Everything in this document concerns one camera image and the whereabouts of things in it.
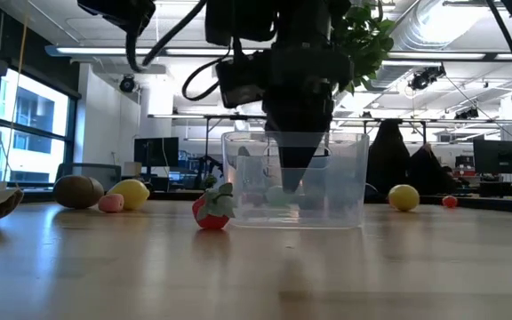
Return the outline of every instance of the security camera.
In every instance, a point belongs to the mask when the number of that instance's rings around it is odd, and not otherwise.
[[[124,79],[122,79],[122,82],[120,83],[120,90],[125,93],[135,92],[137,87],[138,86],[133,80],[133,75],[125,75]]]

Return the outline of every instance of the toy fruit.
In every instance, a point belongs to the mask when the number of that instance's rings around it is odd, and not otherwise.
[[[243,195],[243,202],[253,204],[255,208],[258,208],[266,203],[266,198],[261,194],[248,193]]]
[[[226,183],[218,190],[207,190],[193,203],[193,215],[201,228],[224,228],[235,214],[232,210],[232,184]]]
[[[104,188],[94,178],[68,175],[54,184],[52,196],[64,207],[86,209],[98,203],[104,196]]]
[[[275,207],[285,207],[290,204],[293,199],[293,194],[288,194],[284,192],[284,188],[282,186],[274,186],[270,187],[266,191],[266,200],[270,206]]]
[[[390,205],[401,212],[408,212],[420,204],[418,191],[408,185],[398,185],[388,192]]]
[[[137,210],[148,200],[149,190],[139,180],[129,179],[118,182],[108,192],[124,196],[124,209]]]
[[[458,198],[455,196],[445,196],[444,199],[442,199],[442,204],[444,207],[453,209],[458,206]]]
[[[124,208],[124,196],[110,194],[103,196],[98,202],[98,210],[106,213],[116,213]]]

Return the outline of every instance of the office chair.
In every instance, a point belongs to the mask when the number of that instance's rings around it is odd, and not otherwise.
[[[112,164],[60,164],[57,180],[71,174],[94,178],[108,191],[121,181],[122,167]]]

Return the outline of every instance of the clear plastic container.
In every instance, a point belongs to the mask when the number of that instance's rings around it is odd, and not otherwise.
[[[361,226],[368,136],[278,134],[230,132],[222,136],[225,179],[234,185],[236,203],[236,218],[231,222],[267,228]],[[294,165],[305,163],[301,155],[306,152],[314,155],[307,170]],[[293,168],[285,169],[286,164]]]

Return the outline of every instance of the strawberry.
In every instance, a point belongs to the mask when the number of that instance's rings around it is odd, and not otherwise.
[[[193,203],[193,215],[199,227],[224,228],[228,220],[234,218],[230,197],[232,197],[232,184],[227,183],[219,190],[207,190],[203,196],[198,198]]]

